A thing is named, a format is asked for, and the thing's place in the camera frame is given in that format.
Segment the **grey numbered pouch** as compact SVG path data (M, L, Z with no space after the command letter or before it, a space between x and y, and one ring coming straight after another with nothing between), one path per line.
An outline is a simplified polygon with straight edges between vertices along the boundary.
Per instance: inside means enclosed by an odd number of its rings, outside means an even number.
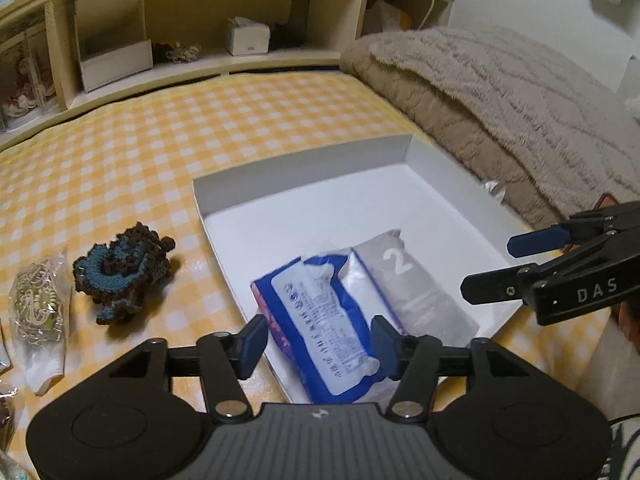
M454 347L464 347L476 336L478 323L408 252L398 230L372 237L354 251L406 333L430 335Z

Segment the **blue white tissue pack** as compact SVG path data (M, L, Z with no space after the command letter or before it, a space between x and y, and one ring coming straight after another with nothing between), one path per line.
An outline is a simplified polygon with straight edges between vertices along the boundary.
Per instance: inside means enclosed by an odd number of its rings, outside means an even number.
M405 330L354 250L298 257L250 289L312 403L357 402L384 382L371 322L381 315Z

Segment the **blue brown crochet piece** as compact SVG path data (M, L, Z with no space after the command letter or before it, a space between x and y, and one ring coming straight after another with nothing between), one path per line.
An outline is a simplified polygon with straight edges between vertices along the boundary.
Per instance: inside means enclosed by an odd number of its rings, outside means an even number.
M137 222L108 244L94 244L73 263L76 292L89 296L99 309L96 324L126 323L143 307L145 294L169 278L167 255L176 247L170 236L159 236Z

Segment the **beige fluffy blanket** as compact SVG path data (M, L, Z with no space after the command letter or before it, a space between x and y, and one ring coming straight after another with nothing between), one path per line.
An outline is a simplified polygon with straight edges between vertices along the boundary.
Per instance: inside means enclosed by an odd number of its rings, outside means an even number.
M560 52L511 29L433 27L355 41L341 69L407 115L535 228L639 197L639 124Z

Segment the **white shallow box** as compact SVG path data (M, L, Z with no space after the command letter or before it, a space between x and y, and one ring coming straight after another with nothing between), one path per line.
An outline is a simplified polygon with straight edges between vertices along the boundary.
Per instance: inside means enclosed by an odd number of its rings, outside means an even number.
M471 274L514 265L526 226L443 150L381 136L249 162L197 178L194 202L231 295L256 313L250 285L299 256L398 230L451 297Z

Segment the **clear bag beige item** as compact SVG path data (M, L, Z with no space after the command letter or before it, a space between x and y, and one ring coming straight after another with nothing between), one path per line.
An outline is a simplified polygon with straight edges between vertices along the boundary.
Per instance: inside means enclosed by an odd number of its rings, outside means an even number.
M65 250L18 270L9 292L9 324L26 386L43 396L64 375L72 280Z

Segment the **yellow checkered bed sheet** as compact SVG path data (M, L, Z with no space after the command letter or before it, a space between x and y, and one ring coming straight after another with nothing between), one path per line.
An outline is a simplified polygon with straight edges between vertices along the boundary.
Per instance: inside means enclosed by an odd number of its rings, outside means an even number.
M48 401L151 337L190 346L236 330L238 308L203 233L192 182L221 169L416 125L358 79L340 72L223 76L108 104L41 131L1 155L1 288L52 252L70 258L144 223L177 243L177 270L142 317L117 336L90 301L70 304L64 377L35 396L19 368L10 456L30 466L25 436Z

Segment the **white tissue box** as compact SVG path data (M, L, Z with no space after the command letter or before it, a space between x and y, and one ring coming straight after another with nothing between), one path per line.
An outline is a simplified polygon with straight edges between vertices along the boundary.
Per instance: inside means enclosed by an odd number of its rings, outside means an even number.
M228 19L226 48L233 56L266 54L269 51L270 27L235 16Z

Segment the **doll in clear case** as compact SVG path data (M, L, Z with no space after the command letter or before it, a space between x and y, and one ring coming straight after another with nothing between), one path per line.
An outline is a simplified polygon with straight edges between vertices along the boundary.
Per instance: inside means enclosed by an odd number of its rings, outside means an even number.
M56 107L44 23L1 43L1 125L15 130Z

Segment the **wooden headboard shelf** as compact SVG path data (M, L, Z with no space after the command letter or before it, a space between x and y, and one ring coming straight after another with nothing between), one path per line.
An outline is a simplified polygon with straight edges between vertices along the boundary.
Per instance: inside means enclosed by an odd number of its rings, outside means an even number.
M1 9L1 42L43 22L56 107L15 130L1 125L9 148L89 110L156 89L248 70L333 67L370 28L370 11L388 3L411 28L445 25L454 0L144 0L153 67L87 92L82 85L74 21L75 0L14 0ZM233 56L228 19L270 27L266 54Z

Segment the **open white cardboard box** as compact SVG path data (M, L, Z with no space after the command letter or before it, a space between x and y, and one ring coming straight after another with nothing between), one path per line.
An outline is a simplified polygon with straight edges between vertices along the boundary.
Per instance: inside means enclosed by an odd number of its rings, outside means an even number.
M74 21L87 92L153 67L144 0L75 0Z

